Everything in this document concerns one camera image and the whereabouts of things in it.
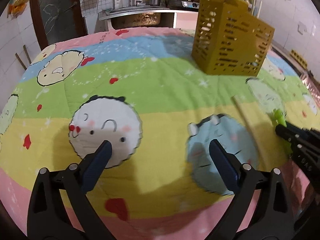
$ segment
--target plastic bag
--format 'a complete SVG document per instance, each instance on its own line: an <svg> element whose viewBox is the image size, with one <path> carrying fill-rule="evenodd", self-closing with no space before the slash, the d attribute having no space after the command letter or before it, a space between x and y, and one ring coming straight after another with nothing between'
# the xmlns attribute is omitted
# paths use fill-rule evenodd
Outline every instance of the plastic bag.
<svg viewBox="0 0 320 240"><path fill-rule="evenodd" d="M25 10L28 1L29 0L11 0L11 3L12 3L11 13L14 16L22 13Z"/></svg>

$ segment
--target cartoon face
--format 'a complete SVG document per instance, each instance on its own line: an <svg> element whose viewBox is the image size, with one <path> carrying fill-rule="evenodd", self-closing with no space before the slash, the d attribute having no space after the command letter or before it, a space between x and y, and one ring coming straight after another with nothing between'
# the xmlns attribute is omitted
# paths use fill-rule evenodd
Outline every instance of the cartoon face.
<svg viewBox="0 0 320 240"><path fill-rule="evenodd" d="M307 93L302 94L305 101L307 102L308 106L310 107L311 111L317 115L318 113L318 106L316 105L316 102L313 100L313 98L308 95Z"/></svg>
<svg viewBox="0 0 320 240"><path fill-rule="evenodd" d="M47 58L56 49L56 44L51 44L45 49L43 49L38 56L33 60L31 64L37 63L45 58Z"/></svg>
<svg viewBox="0 0 320 240"><path fill-rule="evenodd" d="M12 122L14 112L18 106L18 95L12 94L0 115L0 134L4 134Z"/></svg>
<svg viewBox="0 0 320 240"><path fill-rule="evenodd" d="M212 115L199 124L188 126L188 162L192 163L193 179L198 186L221 195L233 194L227 190L209 155L209 144L217 139L227 153L234 154L241 163L258 167L258 152L254 140L237 120L224 115Z"/></svg>
<svg viewBox="0 0 320 240"><path fill-rule="evenodd" d="M124 97L91 97L75 112L69 130L70 143L81 158L110 141L112 156L106 168L128 159L142 136L139 116Z"/></svg>
<svg viewBox="0 0 320 240"><path fill-rule="evenodd" d="M283 74L283 71L278 68L275 64L273 64L267 57L264 60L262 67L269 72L270 75L272 75L275 79L284 81L285 76Z"/></svg>
<svg viewBox="0 0 320 240"><path fill-rule="evenodd" d="M285 115L286 111L282 100L274 90L258 78L248 78L246 83L266 114L273 116L273 109L280 109Z"/></svg>
<svg viewBox="0 0 320 240"><path fill-rule="evenodd" d="M37 81L42 86L49 86L64 80L84 59L84 52L77 50L65 51L55 56L40 70Z"/></svg>

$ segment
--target gas stove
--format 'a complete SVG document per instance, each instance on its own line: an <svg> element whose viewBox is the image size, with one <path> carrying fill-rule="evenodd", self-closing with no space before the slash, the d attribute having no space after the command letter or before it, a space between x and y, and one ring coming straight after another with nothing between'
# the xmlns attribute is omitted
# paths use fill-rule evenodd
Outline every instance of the gas stove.
<svg viewBox="0 0 320 240"><path fill-rule="evenodd" d="M198 11L199 3L195 1L183 1L183 0L165 0L165 5L169 9L180 9L188 11Z"/></svg>

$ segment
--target metal pin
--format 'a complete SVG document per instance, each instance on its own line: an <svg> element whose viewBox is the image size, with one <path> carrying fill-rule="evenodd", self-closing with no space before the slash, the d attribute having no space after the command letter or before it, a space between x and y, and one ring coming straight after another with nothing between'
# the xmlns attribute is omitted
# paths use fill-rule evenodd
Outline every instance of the metal pin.
<svg viewBox="0 0 320 240"><path fill-rule="evenodd" d="M278 168L274 168L273 172L277 175L279 175L281 173L281 171Z"/></svg>
<svg viewBox="0 0 320 240"><path fill-rule="evenodd" d="M40 170L39 170L39 173L40 174L45 174L47 172L47 168L41 168Z"/></svg>
<svg viewBox="0 0 320 240"><path fill-rule="evenodd" d="M76 164L76 163L72 163L69 166L69 169L72 170L72 171L74 171L76 168L78 168L78 164Z"/></svg>
<svg viewBox="0 0 320 240"><path fill-rule="evenodd" d="M243 164L242 167L243 167L246 171L251 170L251 165L248 164L248 163Z"/></svg>

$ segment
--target dish rack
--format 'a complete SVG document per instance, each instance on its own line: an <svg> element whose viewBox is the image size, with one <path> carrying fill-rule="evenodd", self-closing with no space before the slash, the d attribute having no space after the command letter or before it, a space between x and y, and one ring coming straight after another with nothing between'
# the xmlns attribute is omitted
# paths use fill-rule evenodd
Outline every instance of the dish rack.
<svg viewBox="0 0 320 240"><path fill-rule="evenodd" d="M257 76L274 31L243 0L200 0L191 55L207 74Z"/></svg>

